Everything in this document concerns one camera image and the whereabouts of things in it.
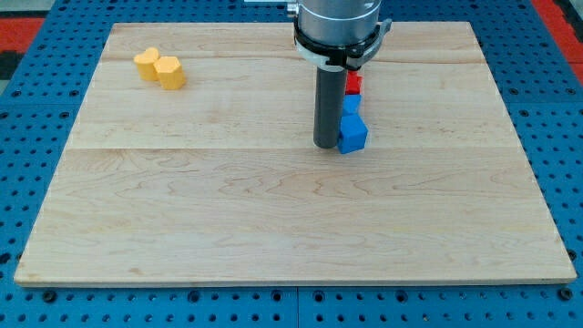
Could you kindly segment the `black clamp ring mount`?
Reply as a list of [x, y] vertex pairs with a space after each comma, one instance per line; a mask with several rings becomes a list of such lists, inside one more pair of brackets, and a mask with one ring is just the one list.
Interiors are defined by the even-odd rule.
[[321, 70], [340, 72], [344, 69], [358, 71], [373, 59], [382, 47], [384, 36], [390, 31], [393, 20], [385, 19], [377, 24], [373, 32], [353, 45], [330, 46], [318, 43], [305, 35], [298, 20], [293, 21], [294, 44], [299, 54]]

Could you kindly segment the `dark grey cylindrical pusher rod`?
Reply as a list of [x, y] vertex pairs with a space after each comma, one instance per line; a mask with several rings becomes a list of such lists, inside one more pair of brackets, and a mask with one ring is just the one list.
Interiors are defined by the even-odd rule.
[[321, 149], [331, 149], [337, 144], [347, 71], [329, 72], [321, 68], [316, 72], [313, 142]]

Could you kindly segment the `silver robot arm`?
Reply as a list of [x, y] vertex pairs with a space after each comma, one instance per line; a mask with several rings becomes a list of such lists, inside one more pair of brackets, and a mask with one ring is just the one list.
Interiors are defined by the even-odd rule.
[[313, 142], [337, 145], [348, 73], [375, 57], [392, 25], [379, 20], [381, 0], [291, 0], [294, 44], [316, 66]]

